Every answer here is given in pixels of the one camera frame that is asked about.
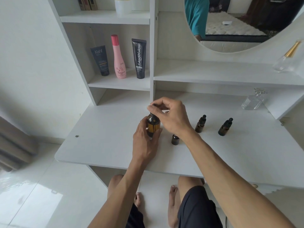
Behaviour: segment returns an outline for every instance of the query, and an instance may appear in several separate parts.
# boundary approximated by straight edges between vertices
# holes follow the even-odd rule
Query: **dark shorts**
[[[177,214],[179,228],[223,228],[203,186],[192,187],[185,194]],[[133,204],[126,228],[144,228],[143,215]]]

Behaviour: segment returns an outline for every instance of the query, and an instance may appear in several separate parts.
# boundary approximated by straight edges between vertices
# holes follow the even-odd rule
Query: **round mirror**
[[[304,12],[304,0],[185,0],[188,25],[200,43],[232,53],[275,36]]]

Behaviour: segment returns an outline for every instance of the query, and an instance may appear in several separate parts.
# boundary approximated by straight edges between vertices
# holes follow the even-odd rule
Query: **gray curtain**
[[[0,168],[9,172],[30,163],[38,152],[37,142],[0,117]]]

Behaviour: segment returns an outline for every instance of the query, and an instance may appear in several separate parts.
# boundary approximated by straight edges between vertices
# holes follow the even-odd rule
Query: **person's right hand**
[[[170,133],[180,138],[185,132],[193,130],[187,116],[186,108],[179,100],[162,97],[152,102],[147,109],[160,119]]]

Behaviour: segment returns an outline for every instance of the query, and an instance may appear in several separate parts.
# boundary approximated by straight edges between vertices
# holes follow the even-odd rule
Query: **person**
[[[234,228],[295,228],[264,195],[239,176],[195,132],[181,101],[166,97],[155,100],[147,109],[165,129],[187,145],[195,162]],[[152,140],[146,133],[144,117],[133,135],[132,160],[124,176],[114,176],[108,186],[108,199],[89,228],[144,228],[140,194],[136,190],[148,163],[155,157],[162,129]],[[171,228],[222,227],[214,203],[208,199],[199,178],[180,176],[169,192],[168,222]]]
[[[205,38],[209,0],[185,0],[185,13],[192,34],[198,41]]]

